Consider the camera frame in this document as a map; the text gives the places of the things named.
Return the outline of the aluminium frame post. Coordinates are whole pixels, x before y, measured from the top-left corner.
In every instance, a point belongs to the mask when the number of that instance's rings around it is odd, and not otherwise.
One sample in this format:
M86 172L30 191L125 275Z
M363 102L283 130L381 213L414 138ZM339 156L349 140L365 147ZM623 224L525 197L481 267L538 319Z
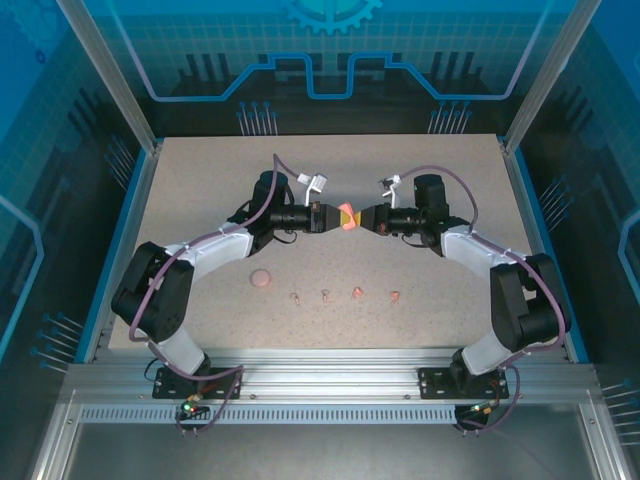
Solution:
M557 79L589 26L601 0L576 0L531 88L517 111L503 146L513 154L531 127Z
M156 137L113 54L82 0L55 0L142 149L155 154Z

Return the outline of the aluminium mounting rail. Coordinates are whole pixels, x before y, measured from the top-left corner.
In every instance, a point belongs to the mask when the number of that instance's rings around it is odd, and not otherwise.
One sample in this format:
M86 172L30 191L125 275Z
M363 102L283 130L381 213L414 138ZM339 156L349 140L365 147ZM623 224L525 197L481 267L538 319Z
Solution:
M245 368L244 404L416 403L417 371L448 367L451 348L408 349L238 349L214 348L216 367ZM143 377L149 354L140 348L106 350L89 364L67 370L59 399L78 404L148 403L152 385ZM525 405L601 402L590 364L566 361L563 350L534 353L508 373L521 382Z

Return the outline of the aluminium side frame rail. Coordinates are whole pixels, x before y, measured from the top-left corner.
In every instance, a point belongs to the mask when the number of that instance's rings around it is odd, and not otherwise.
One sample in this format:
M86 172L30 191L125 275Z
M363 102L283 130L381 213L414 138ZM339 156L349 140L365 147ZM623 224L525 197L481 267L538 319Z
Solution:
M133 255L161 148L154 153L142 150L136 161L76 350L76 364L93 361L102 330L114 318L111 298Z
M569 292L567 291L557 256L552 246L550 234L544 221L542 209L538 201L531 176L527 169L524 156L522 155L519 147L516 148L514 153L509 153L503 136L498 136L497 140L500 145L500 150L502 152L505 167L516 198L516 203L518 205L529 245L534 253L548 254L556 265L556 272L560 281L560 289L563 300L565 301L564 309L572 321L571 329L566 335L564 341L567 356L573 363L589 364L590 358L581 335L581 330L575 316Z

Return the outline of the aluminium lower frame bar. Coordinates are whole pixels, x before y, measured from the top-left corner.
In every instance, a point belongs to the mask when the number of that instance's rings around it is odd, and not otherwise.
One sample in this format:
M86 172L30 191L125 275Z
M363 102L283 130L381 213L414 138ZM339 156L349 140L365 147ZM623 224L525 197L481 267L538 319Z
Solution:
M56 404L28 480L65 479L81 413L82 406L74 401Z
M598 480L633 480L609 411L604 404L579 405Z

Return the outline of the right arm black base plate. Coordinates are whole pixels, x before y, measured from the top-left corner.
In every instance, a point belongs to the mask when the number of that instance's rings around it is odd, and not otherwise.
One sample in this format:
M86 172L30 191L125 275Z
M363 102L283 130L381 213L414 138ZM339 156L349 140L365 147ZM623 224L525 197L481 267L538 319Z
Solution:
M480 376L453 373L450 368L420 368L417 371L423 400L508 399L506 376L494 370Z

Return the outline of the pink rectangular earbud charging case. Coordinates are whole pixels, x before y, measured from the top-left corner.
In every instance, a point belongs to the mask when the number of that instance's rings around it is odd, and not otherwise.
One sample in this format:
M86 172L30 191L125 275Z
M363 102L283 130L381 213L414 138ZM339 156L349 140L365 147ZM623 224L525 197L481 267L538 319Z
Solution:
M340 211L340 225L345 231L353 230L361 224L361 212L355 211L349 202L338 207Z

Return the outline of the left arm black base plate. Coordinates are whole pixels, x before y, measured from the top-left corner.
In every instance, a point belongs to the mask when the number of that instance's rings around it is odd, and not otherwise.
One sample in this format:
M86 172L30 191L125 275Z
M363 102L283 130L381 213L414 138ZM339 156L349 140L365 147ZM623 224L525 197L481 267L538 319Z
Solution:
M213 381L198 382L181 377L167 367L161 367L156 371L152 398L186 400L199 394L204 400L223 400L234 378L235 375L231 374Z

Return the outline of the grey metal shelf panel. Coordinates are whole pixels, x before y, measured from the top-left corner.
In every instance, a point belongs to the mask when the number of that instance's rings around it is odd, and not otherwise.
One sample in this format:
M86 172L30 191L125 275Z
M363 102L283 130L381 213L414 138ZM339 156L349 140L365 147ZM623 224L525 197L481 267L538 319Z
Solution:
M533 424L464 437L445 426L88 425L65 480L595 480L579 434Z

